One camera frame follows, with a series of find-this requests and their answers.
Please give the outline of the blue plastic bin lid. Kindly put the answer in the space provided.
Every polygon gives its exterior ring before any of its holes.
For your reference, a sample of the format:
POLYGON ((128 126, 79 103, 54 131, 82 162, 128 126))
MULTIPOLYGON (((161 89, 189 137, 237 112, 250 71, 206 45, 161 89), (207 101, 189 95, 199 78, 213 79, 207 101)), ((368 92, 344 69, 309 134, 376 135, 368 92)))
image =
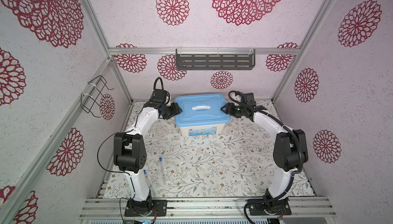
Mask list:
POLYGON ((179 127, 216 125, 230 122, 230 116, 221 108, 226 105, 221 94, 179 96, 175 99, 182 112, 175 116, 179 127))

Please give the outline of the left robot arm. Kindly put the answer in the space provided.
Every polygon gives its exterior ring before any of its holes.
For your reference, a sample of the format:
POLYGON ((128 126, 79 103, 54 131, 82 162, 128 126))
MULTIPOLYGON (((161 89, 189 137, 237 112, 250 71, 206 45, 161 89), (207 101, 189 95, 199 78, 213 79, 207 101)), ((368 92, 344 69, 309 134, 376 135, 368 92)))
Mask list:
POLYGON ((170 93, 164 89, 162 78, 154 81, 154 88, 149 100, 137 114, 135 122, 124 132, 117 132, 104 140, 113 138, 113 163, 118 173, 126 176, 131 196, 121 197, 119 206, 125 200, 125 210, 120 212, 121 218, 152 216, 152 222, 163 216, 159 205, 155 205, 151 190, 146 182, 143 168, 147 161, 144 136, 159 119, 168 120, 182 112, 177 103, 170 103, 170 93))

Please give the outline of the blue-capped test tube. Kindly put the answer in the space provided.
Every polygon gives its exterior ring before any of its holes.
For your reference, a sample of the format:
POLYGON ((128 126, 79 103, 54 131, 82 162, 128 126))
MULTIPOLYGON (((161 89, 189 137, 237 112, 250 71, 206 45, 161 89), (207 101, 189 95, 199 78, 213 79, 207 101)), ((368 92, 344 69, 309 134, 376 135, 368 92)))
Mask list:
POLYGON ((155 184, 155 174, 154 172, 144 170, 144 177, 146 180, 146 183, 151 191, 152 197, 156 197, 156 184, 155 184))
POLYGON ((163 186, 167 184, 167 175, 166 175, 166 167, 165 167, 165 161, 162 157, 159 158, 160 161, 160 170, 161 170, 161 175, 162 175, 162 182, 163 186))

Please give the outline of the white plastic storage bin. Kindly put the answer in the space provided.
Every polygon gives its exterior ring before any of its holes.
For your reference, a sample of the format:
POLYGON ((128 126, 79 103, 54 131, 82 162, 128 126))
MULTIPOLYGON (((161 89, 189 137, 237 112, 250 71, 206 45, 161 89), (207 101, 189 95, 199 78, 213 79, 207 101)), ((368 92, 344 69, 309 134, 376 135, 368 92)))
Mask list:
POLYGON ((226 123, 212 125, 178 126, 183 137, 218 135, 223 132, 226 123))

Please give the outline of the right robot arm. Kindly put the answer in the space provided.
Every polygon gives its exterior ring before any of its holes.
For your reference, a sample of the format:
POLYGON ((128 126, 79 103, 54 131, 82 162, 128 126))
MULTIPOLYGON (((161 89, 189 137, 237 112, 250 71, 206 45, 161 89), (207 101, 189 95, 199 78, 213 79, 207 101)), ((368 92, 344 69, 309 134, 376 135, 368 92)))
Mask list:
POLYGON ((235 118, 246 117, 261 126, 272 137, 275 137, 273 160, 277 166, 273 182, 265 195, 248 201, 244 207, 244 215, 249 223, 254 223, 247 213, 253 206, 261 208, 266 214, 273 215, 279 211, 280 218, 287 213, 285 205, 288 193, 292 187, 294 177, 302 173, 304 163, 308 161, 307 139, 304 131, 292 129, 270 114, 262 105, 257 105, 253 93, 230 91, 231 100, 221 107, 221 111, 235 118))

